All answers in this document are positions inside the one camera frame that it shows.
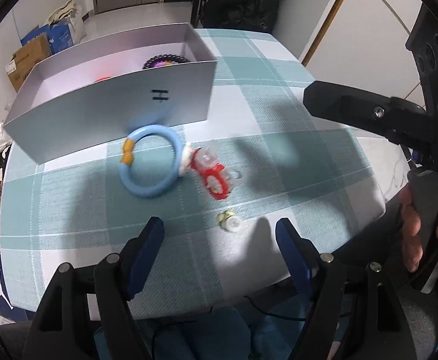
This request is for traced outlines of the right hand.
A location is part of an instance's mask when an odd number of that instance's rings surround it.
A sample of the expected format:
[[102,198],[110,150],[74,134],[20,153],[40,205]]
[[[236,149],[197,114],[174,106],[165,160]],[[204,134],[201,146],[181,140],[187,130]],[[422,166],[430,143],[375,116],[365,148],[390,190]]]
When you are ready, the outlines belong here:
[[423,249],[419,236],[421,219],[413,207],[413,198],[409,186],[405,186],[400,192],[402,225],[402,258],[406,269],[415,272],[422,259]]

